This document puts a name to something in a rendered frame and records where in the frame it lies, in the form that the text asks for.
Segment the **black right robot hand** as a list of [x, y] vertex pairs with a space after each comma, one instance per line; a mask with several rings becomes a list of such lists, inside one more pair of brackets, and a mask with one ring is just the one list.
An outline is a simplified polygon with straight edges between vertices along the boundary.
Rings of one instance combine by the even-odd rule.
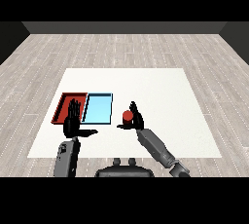
[[140, 130], [142, 131], [144, 129], [144, 120], [141, 115], [141, 113], [137, 109], [137, 105], [134, 101], [132, 101], [129, 105], [129, 109], [133, 113], [133, 119], [131, 125], [118, 125], [118, 128], [124, 129], [124, 130]]

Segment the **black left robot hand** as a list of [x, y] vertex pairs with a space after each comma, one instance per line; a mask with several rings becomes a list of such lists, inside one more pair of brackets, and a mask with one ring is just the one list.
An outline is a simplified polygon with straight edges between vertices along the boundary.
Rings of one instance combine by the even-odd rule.
[[68, 115], [63, 123], [63, 133], [66, 138], [89, 137], [97, 133], [97, 130], [80, 129], [80, 107], [81, 103], [75, 98], [71, 99], [68, 105]]

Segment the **small red can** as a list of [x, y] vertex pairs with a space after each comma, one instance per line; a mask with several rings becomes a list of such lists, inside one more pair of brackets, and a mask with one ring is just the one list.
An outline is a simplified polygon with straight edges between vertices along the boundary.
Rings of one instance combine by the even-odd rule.
[[130, 110], [126, 110], [123, 113], [123, 124], [124, 125], [131, 125], [133, 119], [133, 113]]

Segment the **shallow red open box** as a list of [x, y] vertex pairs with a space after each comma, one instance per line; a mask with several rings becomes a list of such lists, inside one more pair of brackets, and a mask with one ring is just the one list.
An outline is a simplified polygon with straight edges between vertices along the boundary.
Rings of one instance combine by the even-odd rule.
[[72, 99], [80, 104], [80, 116], [83, 116], [87, 93], [63, 93], [60, 97], [58, 105], [54, 111], [51, 123], [54, 125], [62, 125], [68, 116], [68, 106]]

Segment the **shallow light blue open box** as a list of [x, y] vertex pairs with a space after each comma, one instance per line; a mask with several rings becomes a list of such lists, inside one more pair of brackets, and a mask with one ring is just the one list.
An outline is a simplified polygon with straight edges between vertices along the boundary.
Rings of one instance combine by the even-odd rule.
[[81, 123], [83, 125], [110, 125], [112, 102], [111, 93], [89, 93]]

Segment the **dark grey robot body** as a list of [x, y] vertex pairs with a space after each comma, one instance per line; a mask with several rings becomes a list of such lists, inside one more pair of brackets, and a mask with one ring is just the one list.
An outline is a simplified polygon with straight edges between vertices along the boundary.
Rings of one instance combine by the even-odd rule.
[[139, 167], [134, 158], [128, 159], [128, 165], [122, 166], [121, 159], [115, 158], [110, 167], [99, 169], [95, 177], [154, 177], [150, 169]]

